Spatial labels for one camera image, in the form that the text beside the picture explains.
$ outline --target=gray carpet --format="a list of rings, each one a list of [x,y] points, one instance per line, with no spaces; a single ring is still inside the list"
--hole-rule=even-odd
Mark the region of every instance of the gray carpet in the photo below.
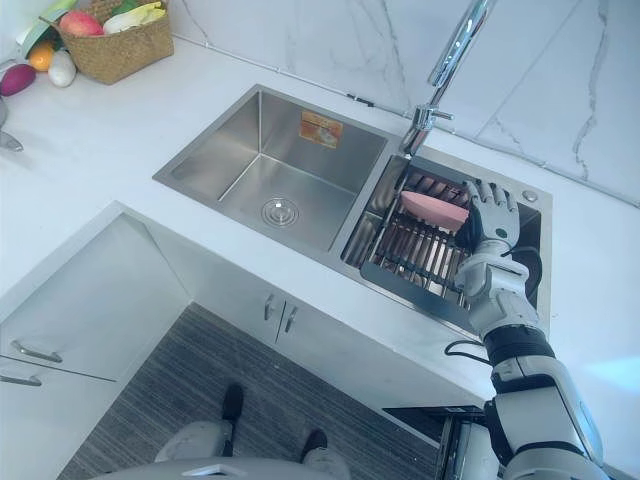
[[[226,386],[245,404],[235,456],[297,461],[322,428],[353,480],[431,479],[436,449],[197,305],[187,308],[59,480],[150,463],[181,427],[220,416]]]

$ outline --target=white cabinet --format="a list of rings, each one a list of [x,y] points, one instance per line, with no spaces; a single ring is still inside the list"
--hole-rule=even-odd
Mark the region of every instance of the white cabinet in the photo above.
[[[466,403],[456,385],[344,323],[169,230],[149,231],[196,303],[365,405]]]
[[[0,325],[0,353],[120,380],[186,303],[144,225],[121,216]]]
[[[266,344],[276,341],[284,308],[276,289],[173,232],[149,231],[196,303]]]
[[[342,322],[286,295],[275,349],[373,409],[456,405],[460,391]]]
[[[0,478],[56,478],[188,301],[126,216],[54,273],[0,325],[2,355],[40,364],[0,358]],[[32,376],[42,385],[12,383]]]
[[[0,478],[7,480],[56,478],[120,390],[113,382],[5,358],[0,375]]]

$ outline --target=drawer handle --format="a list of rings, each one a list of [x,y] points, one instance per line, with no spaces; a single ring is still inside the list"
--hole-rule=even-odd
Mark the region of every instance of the drawer handle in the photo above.
[[[24,379],[24,378],[15,378],[15,377],[5,377],[4,375],[0,375],[0,382],[15,383],[16,385],[25,385],[27,387],[42,386],[42,382],[33,376],[29,377],[28,379]]]
[[[275,308],[271,305],[273,303],[274,298],[275,297],[272,293],[271,295],[269,295],[269,298],[267,298],[267,301],[264,302],[264,321],[265,322],[271,318],[271,315],[273,315],[273,312],[275,311]]]
[[[291,313],[289,314],[289,318],[287,318],[287,324],[284,326],[284,333],[289,333],[289,330],[291,330],[293,322],[296,320],[296,313],[298,313],[298,307],[293,307],[293,310],[291,310]]]
[[[28,348],[23,347],[20,344],[20,342],[18,342],[17,340],[14,340],[13,342],[11,342],[11,346],[16,350],[18,350],[23,355],[27,355],[28,357],[39,358],[41,360],[46,360],[48,362],[62,363],[62,358],[60,358],[60,355],[58,355],[55,352],[51,354],[46,354],[46,353],[36,352],[34,350],[29,350]]]

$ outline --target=drain strainer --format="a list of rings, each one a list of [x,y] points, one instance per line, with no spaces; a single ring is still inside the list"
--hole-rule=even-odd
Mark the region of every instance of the drain strainer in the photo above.
[[[296,204],[286,198],[272,198],[262,207],[262,219],[274,227],[287,227],[298,219]]]

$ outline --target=robot fingers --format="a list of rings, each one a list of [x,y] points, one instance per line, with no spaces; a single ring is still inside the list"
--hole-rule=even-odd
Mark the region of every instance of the robot fingers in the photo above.
[[[493,197],[496,199],[496,205],[502,206],[507,203],[506,191],[495,183],[491,184],[491,188],[493,188]]]
[[[472,202],[476,202],[480,199],[480,193],[478,192],[478,189],[473,184],[473,182],[468,182],[465,180],[463,182],[463,185],[467,188],[467,191],[469,192],[469,198]]]
[[[518,211],[518,202],[516,202],[515,197],[510,193],[507,192],[505,190],[505,193],[507,194],[507,208],[509,209],[510,212],[517,212]]]
[[[483,181],[478,182],[478,188],[480,190],[480,200],[482,200],[482,203],[487,203],[493,200],[493,191],[491,189],[492,185],[493,184],[489,184]]]

